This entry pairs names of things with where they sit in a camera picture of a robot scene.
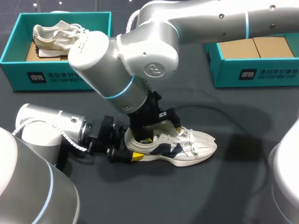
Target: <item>robotic arm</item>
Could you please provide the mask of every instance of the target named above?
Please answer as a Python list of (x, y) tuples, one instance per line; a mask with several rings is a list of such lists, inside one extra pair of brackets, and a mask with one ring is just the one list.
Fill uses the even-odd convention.
[(138, 129), (163, 120), (181, 126), (171, 108), (145, 79), (169, 78), (178, 67), (178, 46), (226, 42), (299, 30), (298, 0), (152, 1), (138, 15), (137, 28), (108, 38), (91, 32), (69, 52), (71, 67), (103, 98), (130, 117)]

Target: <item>black tag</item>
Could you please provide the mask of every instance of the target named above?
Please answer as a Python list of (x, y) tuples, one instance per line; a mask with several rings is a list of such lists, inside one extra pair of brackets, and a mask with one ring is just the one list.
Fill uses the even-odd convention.
[(211, 64), (211, 53), (210, 53), (210, 49), (207, 51), (206, 58), (207, 58), (207, 62), (209, 63), (209, 66), (210, 66), (210, 64)]
[(252, 80), (256, 75), (257, 69), (243, 69), (240, 73), (239, 80)]
[(45, 76), (40, 71), (30, 71), (27, 75), (32, 83), (46, 83)]

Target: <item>shoe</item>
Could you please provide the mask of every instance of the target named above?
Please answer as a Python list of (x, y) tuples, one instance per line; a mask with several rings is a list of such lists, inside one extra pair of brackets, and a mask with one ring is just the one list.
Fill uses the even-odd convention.
[(39, 48), (39, 57), (56, 57), (68, 55), (70, 48), (82, 35), (88, 33), (88, 29), (79, 24), (68, 24), (60, 21), (53, 27), (33, 27), (33, 40)]
[(125, 133), (127, 149), (144, 155), (139, 157), (139, 161), (160, 159), (177, 167), (191, 166), (209, 158), (217, 148), (215, 138), (203, 132), (184, 127), (178, 132), (167, 123), (146, 128), (145, 132), (153, 133), (152, 139), (137, 141), (130, 128)]

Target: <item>box logo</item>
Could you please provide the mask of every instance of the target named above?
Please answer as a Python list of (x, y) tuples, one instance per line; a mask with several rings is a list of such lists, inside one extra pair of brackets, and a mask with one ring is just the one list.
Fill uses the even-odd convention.
[(243, 69), (240, 73), (239, 80), (252, 80), (256, 75), (257, 69)]
[(40, 71), (30, 71), (27, 75), (32, 83), (47, 83), (45, 76)]

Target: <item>brown cardboard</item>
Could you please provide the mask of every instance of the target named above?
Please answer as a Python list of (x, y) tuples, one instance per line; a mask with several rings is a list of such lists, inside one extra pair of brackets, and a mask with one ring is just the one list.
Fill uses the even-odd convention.
[(61, 56), (61, 61), (67, 61), (67, 56)]
[(260, 58), (253, 39), (220, 43), (224, 59)]
[(32, 42), (26, 58), (26, 62), (60, 61), (60, 59), (61, 56), (40, 58), (36, 53), (36, 45), (34, 44), (34, 42)]
[(253, 38), (261, 58), (294, 57), (284, 37)]

